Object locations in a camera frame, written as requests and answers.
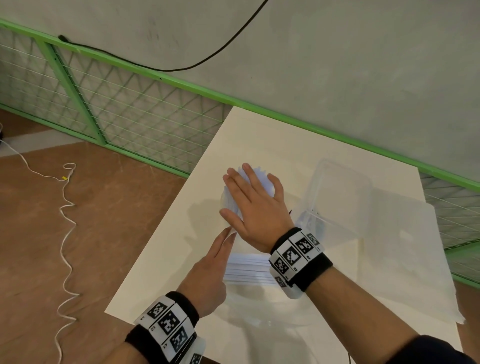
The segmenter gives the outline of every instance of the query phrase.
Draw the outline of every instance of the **gray wall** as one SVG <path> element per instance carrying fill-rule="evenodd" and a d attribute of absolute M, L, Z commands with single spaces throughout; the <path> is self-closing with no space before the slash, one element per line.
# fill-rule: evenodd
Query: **gray wall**
<path fill-rule="evenodd" d="M 2 0 L 0 17 L 175 68 L 260 3 Z M 479 69 L 478 0 L 270 0 L 175 75 L 480 181 Z"/>

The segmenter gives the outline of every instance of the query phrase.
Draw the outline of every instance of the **wire mesh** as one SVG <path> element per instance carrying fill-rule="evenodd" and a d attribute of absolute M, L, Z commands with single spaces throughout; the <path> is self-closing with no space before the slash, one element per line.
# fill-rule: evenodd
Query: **wire mesh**
<path fill-rule="evenodd" d="M 92 135 L 37 44 L 0 28 L 0 103 Z"/>
<path fill-rule="evenodd" d="M 420 174 L 425 199 L 435 207 L 445 250 L 476 243 L 480 239 L 480 193 Z M 480 254 L 447 255 L 453 273 L 480 283 Z"/>
<path fill-rule="evenodd" d="M 83 55 L 63 62 L 109 144 L 191 172 L 230 105 Z"/>

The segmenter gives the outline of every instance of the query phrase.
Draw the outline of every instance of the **person's left hand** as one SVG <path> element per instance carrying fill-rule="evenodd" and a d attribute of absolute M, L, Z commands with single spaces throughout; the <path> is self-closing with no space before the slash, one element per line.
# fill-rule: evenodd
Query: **person's left hand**
<path fill-rule="evenodd" d="M 224 229 L 215 238 L 207 255 L 193 265 L 177 288 L 177 292 L 183 294 L 193 304 L 200 317 L 214 312 L 227 297 L 223 276 L 237 235 L 234 233 L 225 240 L 230 230 L 231 227 Z"/>

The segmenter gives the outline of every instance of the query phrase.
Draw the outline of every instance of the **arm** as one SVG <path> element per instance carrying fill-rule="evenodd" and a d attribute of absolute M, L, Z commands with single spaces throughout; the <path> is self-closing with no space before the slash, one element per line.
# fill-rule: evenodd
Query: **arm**
<path fill-rule="evenodd" d="M 275 195 L 270 197 L 248 164 L 243 165 L 251 184 L 234 169 L 224 181 L 237 202 L 243 221 L 232 211 L 220 210 L 243 240 L 269 253 L 293 222 L 283 200 L 283 187 L 269 174 Z M 392 311 L 335 268 L 321 274 L 306 290 L 330 328 L 352 358 L 360 363 L 385 363 L 418 334 Z"/>
<path fill-rule="evenodd" d="M 199 318 L 207 316 L 220 306 L 227 296 L 223 276 L 236 234 L 224 229 L 214 240 L 210 250 L 195 263 L 180 283 L 177 292 L 193 305 Z M 115 348 L 103 364 L 148 364 L 143 355 L 127 342 Z"/>

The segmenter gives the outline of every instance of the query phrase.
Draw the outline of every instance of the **cable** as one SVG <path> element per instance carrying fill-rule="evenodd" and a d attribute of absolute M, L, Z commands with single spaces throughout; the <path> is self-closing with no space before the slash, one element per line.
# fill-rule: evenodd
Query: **cable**
<path fill-rule="evenodd" d="M 3 130 L 3 124 L 0 122 L 0 133 L 1 131 Z M 62 361 L 62 357 L 63 357 L 63 352 L 62 352 L 62 349 L 61 349 L 61 346 L 60 346 L 60 343 L 58 341 L 58 335 L 60 334 L 60 332 L 64 329 L 64 328 L 67 328 L 68 326 L 70 326 L 71 324 L 73 324 L 77 319 L 76 317 L 73 317 L 73 316 L 68 316 L 68 315 L 64 315 L 62 313 L 60 313 L 60 308 L 66 304 L 67 302 L 75 299 L 76 297 L 78 297 L 80 294 L 79 293 L 75 293 L 75 292 L 71 292 L 69 291 L 68 289 L 66 289 L 65 287 L 65 283 L 67 282 L 68 278 L 70 277 L 70 275 L 72 274 L 73 272 L 73 267 L 71 266 L 71 264 L 67 261 L 67 259 L 65 258 L 65 256 L 63 255 L 63 246 L 65 244 L 65 241 L 67 240 L 68 236 L 70 235 L 70 233 L 73 231 L 73 229 L 75 229 L 75 227 L 77 226 L 77 223 L 75 221 L 73 221 L 72 219 L 68 218 L 65 216 L 65 214 L 63 213 L 63 209 L 65 207 L 72 207 L 72 206 L 75 206 L 75 204 L 69 200 L 67 200 L 65 198 L 65 187 L 67 186 L 67 184 L 70 182 L 70 177 L 73 175 L 73 171 L 75 171 L 75 168 L 77 167 L 77 165 L 75 163 L 65 163 L 63 165 L 63 168 L 66 169 L 66 170 L 69 170 L 68 172 L 68 175 L 67 177 L 63 177 L 62 179 L 60 178 L 57 178 L 57 177 L 53 177 L 53 176 L 46 176 L 45 174 L 41 174 L 33 169 L 30 168 L 30 166 L 28 165 L 28 162 L 26 161 L 26 159 L 23 157 L 23 155 L 18 152 L 17 150 L 15 150 L 10 144 L 8 144 L 7 142 L 5 142 L 5 140 L 1 140 L 0 141 L 0 145 L 1 144 L 5 144 L 8 148 L 10 148 L 13 152 L 15 152 L 16 154 L 18 154 L 22 160 L 24 161 L 25 165 L 27 166 L 27 168 L 29 169 L 29 171 L 35 173 L 35 174 L 38 174 L 42 177 L 46 177 L 46 178 L 53 178 L 57 181 L 60 181 L 60 182 L 65 182 L 63 184 L 63 187 L 61 189 L 61 193 L 62 193 L 62 197 L 63 197 L 63 200 L 67 203 L 66 205 L 63 205 L 59 208 L 60 210 L 60 213 L 61 215 L 69 222 L 71 222 L 73 224 L 72 228 L 68 231 L 68 233 L 63 237 L 63 240 L 61 242 L 61 245 L 60 245 L 60 257 L 62 258 L 63 262 L 68 266 L 68 268 L 70 269 L 70 272 L 68 273 L 67 277 L 65 277 L 65 280 L 63 281 L 63 290 L 65 292 L 67 292 L 68 294 L 70 294 L 72 297 L 70 297 L 69 299 L 63 301 L 58 307 L 57 307 L 57 315 L 62 317 L 62 318 L 66 318 L 68 320 L 70 320 L 70 322 L 68 324 L 65 324 L 63 325 L 60 330 L 57 331 L 57 333 L 55 334 L 55 346 L 57 347 L 57 350 L 59 352 L 59 359 L 58 359 L 58 364 L 61 363 Z"/>
<path fill-rule="evenodd" d="M 81 43 L 74 43 L 74 42 L 71 42 L 68 40 L 68 38 L 66 36 L 63 36 L 63 35 L 59 35 L 58 36 L 58 39 L 60 39 L 62 42 L 65 42 L 65 43 L 68 43 L 68 44 L 71 44 L 73 46 L 79 46 L 79 47 L 85 47 L 85 48 L 90 48 L 90 49 L 93 49 L 93 50 L 96 50 L 96 51 L 99 51 L 99 52 L 102 52 L 102 53 L 105 53 L 105 54 L 108 54 L 109 56 L 112 56 L 112 57 L 115 57 L 119 60 L 122 60 L 122 61 L 125 61 L 125 62 L 128 62 L 128 63 L 131 63 L 131 64 L 134 64 L 135 66 L 140 66 L 140 67 L 144 67 L 144 68 L 148 68 L 149 70 L 153 70 L 153 71 L 160 71 L 160 72 L 175 72 L 175 71 L 185 71 L 185 70 L 190 70 L 196 66 L 200 66 L 202 63 L 208 61 L 210 58 L 212 58 L 213 56 L 216 56 L 218 53 L 220 53 L 221 51 L 223 51 L 231 42 L 233 42 L 233 40 L 247 27 L 248 24 L 250 24 L 250 22 L 258 15 L 258 13 L 260 12 L 260 10 L 268 3 L 268 0 L 264 0 L 262 2 L 262 4 L 258 7 L 258 9 L 253 13 L 253 15 L 250 17 L 249 20 L 247 20 L 247 22 L 243 25 L 242 28 L 240 28 L 240 30 L 238 32 L 235 33 L 235 35 L 230 38 L 230 40 L 225 43 L 222 47 L 220 47 L 216 52 L 212 53 L 211 55 L 209 55 L 207 58 L 201 60 L 200 62 L 192 65 L 192 66 L 189 66 L 189 67 L 183 67 L 183 68 L 175 68 L 173 70 L 162 70 L 160 68 L 153 68 L 153 67 L 148 67 L 148 66 L 145 66 L 143 64 L 139 64 L 139 63 L 135 63 L 133 61 L 129 61 L 128 59 L 125 59 L 125 58 L 122 58 L 122 57 L 119 57 L 113 53 L 110 53 L 110 52 L 107 52 L 106 50 L 103 50 L 103 49 L 100 49 L 100 48 L 95 48 L 95 47 L 92 47 L 92 46 L 88 46 L 86 44 L 81 44 Z"/>

